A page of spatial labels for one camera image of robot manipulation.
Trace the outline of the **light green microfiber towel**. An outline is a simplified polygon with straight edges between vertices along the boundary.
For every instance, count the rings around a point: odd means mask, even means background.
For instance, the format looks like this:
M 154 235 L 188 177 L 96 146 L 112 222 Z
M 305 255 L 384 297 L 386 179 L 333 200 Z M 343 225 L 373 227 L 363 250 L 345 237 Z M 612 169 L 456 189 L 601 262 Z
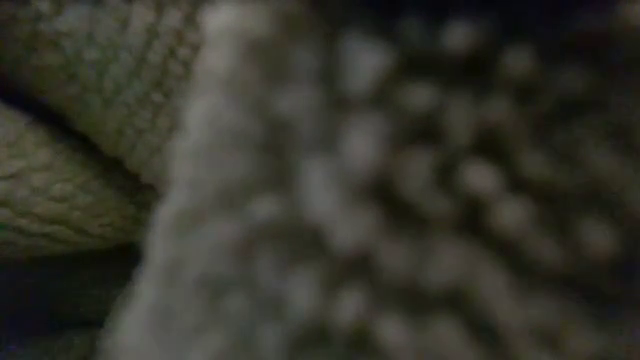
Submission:
M 6 360 L 640 360 L 640 0 L 0 0 Z

